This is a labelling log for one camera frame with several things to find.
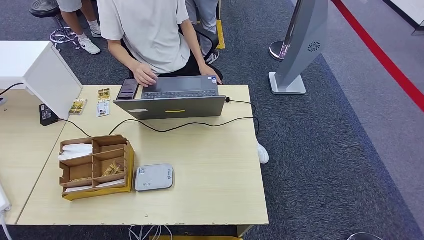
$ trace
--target portable wifi device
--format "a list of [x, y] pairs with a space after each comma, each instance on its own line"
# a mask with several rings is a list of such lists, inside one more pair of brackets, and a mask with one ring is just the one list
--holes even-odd
[[169, 164], [140, 166], [135, 173], [135, 190], [138, 192], [168, 189], [174, 183], [174, 169]]

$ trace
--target yellow sticker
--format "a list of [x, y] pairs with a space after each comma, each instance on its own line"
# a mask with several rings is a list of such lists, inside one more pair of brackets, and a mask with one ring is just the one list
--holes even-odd
[[185, 113], [186, 110], [169, 110], [169, 111], [165, 111], [165, 113], [167, 114], [172, 114], [172, 113]]

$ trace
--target laptop keyboard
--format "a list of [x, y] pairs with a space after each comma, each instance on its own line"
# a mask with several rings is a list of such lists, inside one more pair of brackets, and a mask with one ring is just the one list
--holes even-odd
[[146, 92], [144, 99], [174, 99], [174, 98], [198, 98], [216, 96], [217, 91], [168, 91], [168, 92]]

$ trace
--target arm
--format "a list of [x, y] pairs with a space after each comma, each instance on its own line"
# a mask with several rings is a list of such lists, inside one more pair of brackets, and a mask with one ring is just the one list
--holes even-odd
[[206, 65], [206, 62], [203, 59], [198, 41], [198, 36], [196, 34], [195, 28], [190, 22], [190, 19], [183, 21], [180, 26], [182, 34], [184, 35], [184, 39], [187, 42], [190, 50], [193, 52], [194, 58], [196, 59], [199, 68], [203, 67], [203, 65]]
[[199, 66], [200, 73], [203, 76], [215, 75], [218, 80], [218, 83], [222, 84], [218, 74], [210, 66], [208, 66], [205, 60], [203, 59], [202, 52], [200, 50], [199, 41], [198, 41], [198, 36], [190, 20], [189, 19], [184, 20], [180, 26], [181, 26], [182, 34], [184, 35], [184, 39], [187, 42], [191, 52], [193, 53], [194, 58], [196, 59], [197, 65]]
[[140, 63], [132, 58], [121, 45], [120, 40], [107, 40], [107, 46], [109, 52], [134, 73], [134, 77], [140, 85], [148, 88], [149, 85], [156, 84], [155, 78], [157, 76], [152, 72], [152, 69], [147, 64]]

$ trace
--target black cable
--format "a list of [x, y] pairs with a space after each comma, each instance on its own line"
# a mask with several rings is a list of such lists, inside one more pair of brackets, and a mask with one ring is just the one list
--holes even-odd
[[148, 128], [148, 129], [150, 129], [150, 130], [153, 130], [153, 131], [155, 131], [155, 132], [158, 132], [158, 133], [167, 133], [167, 132], [170, 132], [170, 131], [174, 131], [174, 130], [177, 130], [177, 129], [180, 129], [180, 128], [183, 128], [183, 127], [186, 127], [186, 126], [189, 126], [189, 125], [205, 125], [205, 126], [208, 126], [208, 127], [213, 127], [213, 128], [215, 128], [215, 127], [221, 127], [221, 126], [224, 126], [224, 125], [227, 125], [227, 124], [230, 124], [230, 123], [232, 123], [232, 122], [235, 122], [235, 121], [237, 121], [237, 120], [243, 120], [243, 119], [253, 119], [253, 120], [256, 120], [257, 121], [257, 125], [258, 125], [258, 128], [257, 128], [257, 132], [256, 132], [256, 135], [258, 135], [259, 134], [259, 119], [257, 118], [257, 117], [254, 117], [254, 116], [247, 116], [247, 117], [239, 117], [239, 118], [236, 118], [236, 119], [233, 119], [233, 120], [231, 120], [231, 121], [227, 121], [227, 122], [224, 122], [224, 123], [221, 123], [221, 124], [218, 124], [218, 125], [211, 125], [211, 124], [208, 124], [208, 123], [204, 123], [204, 122], [189, 122], [189, 123], [186, 123], [186, 124], [184, 124], [184, 125], [180, 125], [180, 126], [176, 126], [176, 127], [174, 127], [174, 128], [170, 128], [170, 129], [167, 129], [167, 130], [157, 130], [157, 129], [155, 129], [155, 128], [153, 128], [153, 127], [151, 127], [151, 126], [149, 126], [149, 125], [147, 125], [147, 124], [145, 124], [144, 122], [142, 122], [142, 121], [140, 121], [140, 120], [136, 120], [136, 119], [127, 119], [127, 120], [125, 120], [125, 121], [122, 121], [120, 124], [118, 124], [110, 133], [109, 133], [109, 135], [112, 135], [112, 133], [119, 127], [119, 126], [121, 126], [123, 123], [126, 123], [126, 122], [129, 122], [129, 121], [133, 121], [133, 122], [137, 122], [137, 123], [140, 123], [140, 124], [142, 124], [143, 126], [145, 126], [146, 128]]
[[[256, 112], [256, 106], [254, 105], [254, 104], [252, 104], [251, 102], [247, 102], [247, 101], [236, 101], [236, 100], [231, 100], [229, 97], [227, 97], [226, 99], [225, 99], [225, 101], [227, 102], [227, 103], [229, 103], [229, 102], [236, 102], [236, 103], [243, 103], [243, 104], [250, 104], [252, 107], [253, 107], [253, 113], [255, 113]], [[170, 129], [167, 129], [167, 130], [158, 130], [158, 129], [155, 129], [155, 128], [153, 128], [153, 127], [151, 127], [151, 126], [149, 126], [149, 125], [147, 125], [147, 124], [145, 124], [144, 122], [142, 122], [142, 121], [140, 121], [140, 120], [136, 120], [136, 119], [127, 119], [127, 120], [124, 120], [124, 121], [122, 121], [121, 123], [119, 123], [112, 131], [110, 131], [110, 133], [109, 133], [109, 136], [110, 135], [112, 135], [112, 133], [114, 133], [114, 131], [119, 127], [119, 126], [121, 126], [123, 123], [126, 123], [126, 122], [130, 122], [130, 121], [133, 121], [133, 122], [137, 122], [137, 123], [140, 123], [140, 124], [142, 124], [143, 126], [145, 126], [146, 128], [148, 128], [148, 129], [150, 129], [150, 130], [153, 130], [153, 131], [155, 131], [155, 132], [158, 132], [158, 133], [167, 133], [167, 132], [170, 132], [170, 131], [174, 131], [174, 130], [177, 130], [177, 129], [180, 129], [180, 128], [184, 128], [184, 127], [186, 127], [186, 126], [189, 126], [189, 125], [205, 125], [205, 126], [208, 126], [208, 127], [213, 127], [213, 128], [215, 128], [215, 127], [221, 127], [221, 126], [224, 126], [224, 125], [227, 125], [227, 124], [230, 124], [230, 123], [232, 123], [232, 122], [235, 122], [235, 121], [237, 121], [237, 120], [243, 120], [243, 119], [253, 119], [253, 120], [256, 120], [257, 121], [257, 131], [256, 131], [256, 136], [259, 134], [259, 119], [257, 118], [257, 117], [254, 117], [254, 116], [247, 116], [247, 117], [239, 117], [239, 118], [236, 118], [236, 119], [233, 119], [233, 120], [231, 120], [231, 121], [227, 121], [227, 122], [224, 122], [224, 123], [221, 123], [221, 124], [218, 124], [218, 125], [211, 125], [211, 124], [208, 124], [208, 123], [204, 123], [204, 122], [189, 122], [189, 123], [186, 123], [186, 124], [184, 124], [184, 125], [180, 125], [180, 126], [176, 126], [176, 127], [174, 127], [174, 128], [170, 128]], [[68, 122], [68, 123], [71, 123], [71, 124], [73, 124], [77, 129], [79, 129], [79, 130], [81, 130], [81, 132], [83, 132], [86, 136], [88, 136], [89, 138], [92, 138], [90, 135], [88, 135], [84, 130], [82, 130], [80, 127], [78, 127], [75, 123], [73, 123], [73, 122], [71, 122], [71, 121], [69, 121], [69, 120], [65, 120], [65, 119], [62, 119], [62, 118], [59, 118], [59, 120], [61, 120], [61, 121], [65, 121], [65, 122]]]
[[9, 91], [10, 89], [12, 89], [12, 88], [14, 88], [14, 87], [16, 87], [16, 86], [18, 86], [18, 85], [24, 85], [22, 82], [21, 83], [16, 83], [16, 84], [13, 84], [12, 86], [10, 86], [8, 89], [6, 89], [6, 90], [4, 90], [2, 93], [0, 93], [0, 96], [1, 95], [3, 95], [3, 94], [5, 94], [7, 91]]
[[255, 106], [253, 103], [248, 102], [248, 101], [236, 101], [236, 100], [231, 100], [229, 97], [227, 97], [227, 98], [228, 98], [228, 102], [236, 102], [236, 103], [250, 104], [250, 105], [253, 107], [253, 114], [255, 114], [255, 113], [256, 113], [256, 106]]
[[79, 126], [77, 126], [75, 123], [73, 123], [73, 122], [71, 122], [71, 121], [68, 121], [68, 120], [65, 120], [65, 119], [62, 119], [62, 118], [59, 118], [59, 120], [61, 120], [61, 121], [65, 121], [65, 122], [68, 122], [68, 123], [71, 123], [71, 124], [73, 124], [77, 129], [79, 129], [79, 130], [81, 130], [81, 132], [82, 133], [84, 133], [87, 137], [89, 137], [89, 138], [92, 138], [92, 136], [90, 136], [90, 135], [88, 135], [84, 130], [82, 130]]

